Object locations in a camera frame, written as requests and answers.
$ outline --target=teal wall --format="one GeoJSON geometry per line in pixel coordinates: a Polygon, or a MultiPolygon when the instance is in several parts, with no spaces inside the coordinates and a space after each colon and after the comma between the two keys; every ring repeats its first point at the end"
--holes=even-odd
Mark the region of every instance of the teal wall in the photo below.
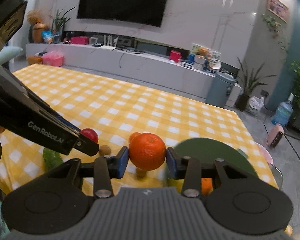
{"type": "Polygon", "coordinates": [[[294,19],[290,20],[295,21],[290,48],[278,82],[267,103],[267,108],[272,111],[277,108],[280,102],[288,100],[293,89],[294,74],[293,71],[290,70],[290,66],[291,62],[300,61],[300,0],[297,0],[294,19]]]}

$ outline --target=framed picture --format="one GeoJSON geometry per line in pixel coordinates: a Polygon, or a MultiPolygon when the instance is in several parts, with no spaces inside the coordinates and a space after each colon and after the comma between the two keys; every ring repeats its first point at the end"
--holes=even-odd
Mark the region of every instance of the framed picture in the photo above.
{"type": "Polygon", "coordinates": [[[289,20],[289,8],[280,0],[268,0],[267,9],[284,22],[289,20]]]}

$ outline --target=cucumber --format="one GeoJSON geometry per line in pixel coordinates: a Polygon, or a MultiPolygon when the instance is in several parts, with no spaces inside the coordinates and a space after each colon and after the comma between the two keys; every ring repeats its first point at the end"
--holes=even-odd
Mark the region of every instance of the cucumber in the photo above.
{"type": "Polygon", "coordinates": [[[48,148],[43,149],[43,161],[45,171],[52,170],[53,168],[63,164],[63,160],[60,157],[60,153],[52,151],[48,148]]]}

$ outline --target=gray ribbed surface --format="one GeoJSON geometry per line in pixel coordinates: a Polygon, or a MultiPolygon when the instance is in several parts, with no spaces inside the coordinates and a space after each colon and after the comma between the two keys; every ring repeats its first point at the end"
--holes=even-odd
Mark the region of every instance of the gray ribbed surface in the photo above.
{"type": "Polygon", "coordinates": [[[74,227],[49,236],[13,231],[6,240],[289,240],[284,232],[268,236],[233,233],[210,218],[198,199],[175,188],[122,188],[117,197],[97,200],[74,227]]]}

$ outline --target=round green tray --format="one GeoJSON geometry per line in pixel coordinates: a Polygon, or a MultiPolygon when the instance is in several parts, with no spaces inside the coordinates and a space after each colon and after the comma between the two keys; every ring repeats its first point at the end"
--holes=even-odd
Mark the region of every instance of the round green tray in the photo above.
{"type": "MultiPolygon", "coordinates": [[[[237,150],[222,142],[208,138],[191,138],[180,142],[174,147],[175,152],[180,156],[195,157],[201,163],[213,163],[215,159],[222,158],[238,168],[258,176],[249,161],[237,150]]],[[[166,168],[168,186],[180,187],[170,179],[168,168],[166,168]]]]}

